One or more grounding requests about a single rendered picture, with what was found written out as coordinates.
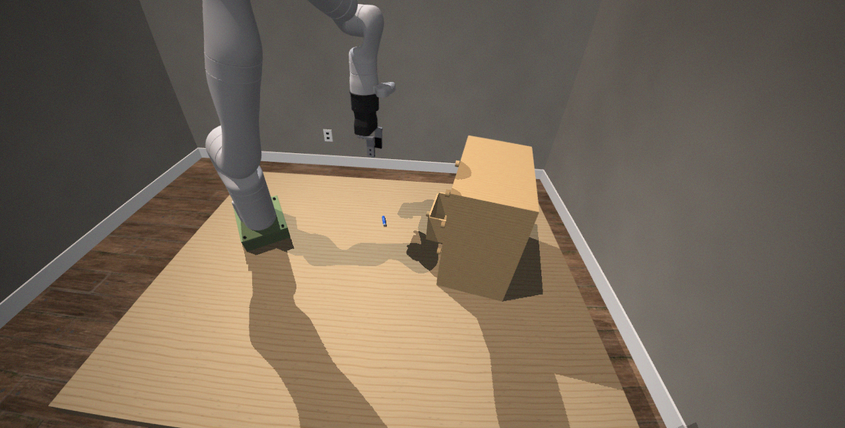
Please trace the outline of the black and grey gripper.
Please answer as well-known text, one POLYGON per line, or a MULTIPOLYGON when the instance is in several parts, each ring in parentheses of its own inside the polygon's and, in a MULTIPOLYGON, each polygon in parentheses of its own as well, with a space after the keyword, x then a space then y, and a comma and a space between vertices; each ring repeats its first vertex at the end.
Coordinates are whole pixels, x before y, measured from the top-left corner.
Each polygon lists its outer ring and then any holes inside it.
POLYGON ((375 148, 382 149, 382 127, 378 127, 376 111, 378 98, 390 96, 395 84, 378 84, 378 73, 357 75, 350 73, 351 111, 355 114, 355 134, 367 139, 367 157, 375 157, 375 148), (375 138, 370 134, 375 131, 375 138), (375 139, 375 146, 374 146, 375 139))

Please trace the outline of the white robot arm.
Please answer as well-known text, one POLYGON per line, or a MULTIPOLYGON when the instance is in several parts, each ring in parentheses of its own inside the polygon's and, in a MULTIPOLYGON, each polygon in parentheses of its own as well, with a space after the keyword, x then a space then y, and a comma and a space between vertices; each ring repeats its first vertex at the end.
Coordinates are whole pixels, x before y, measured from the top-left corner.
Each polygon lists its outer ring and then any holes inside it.
MULTIPOLYGON (((349 51, 350 73, 376 74, 384 29, 381 10, 357 0, 308 1, 342 32, 363 37, 362 46, 349 51)), ((220 120, 205 147, 239 219, 251 230, 261 231, 273 225, 277 212, 259 165, 263 50, 250 0, 203 0, 203 54, 220 120)))

